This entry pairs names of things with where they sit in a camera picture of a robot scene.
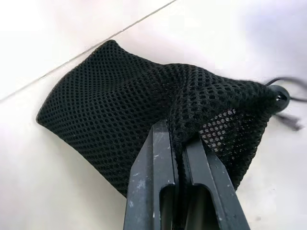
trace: white surface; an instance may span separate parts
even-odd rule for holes
[[[306,15],[305,0],[178,0],[114,39],[143,58],[195,64],[225,77],[303,78]],[[35,122],[52,87],[78,62],[0,103],[1,229],[122,228],[125,199]],[[28,72],[35,75],[33,69]],[[287,113],[307,126],[306,105],[291,103]],[[306,139],[307,128],[293,132],[274,118],[269,122],[237,192],[252,230],[307,229]]]
[[[1,1],[0,99],[169,2]]]

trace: black mesh bag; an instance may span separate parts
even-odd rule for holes
[[[270,117],[276,93],[187,64],[156,64],[115,41],[96,49],[56,85],[37,122],[82,154],[127,194],[130,168],[149,130],[166,119],[178,160],[200,133],[238,187]]]

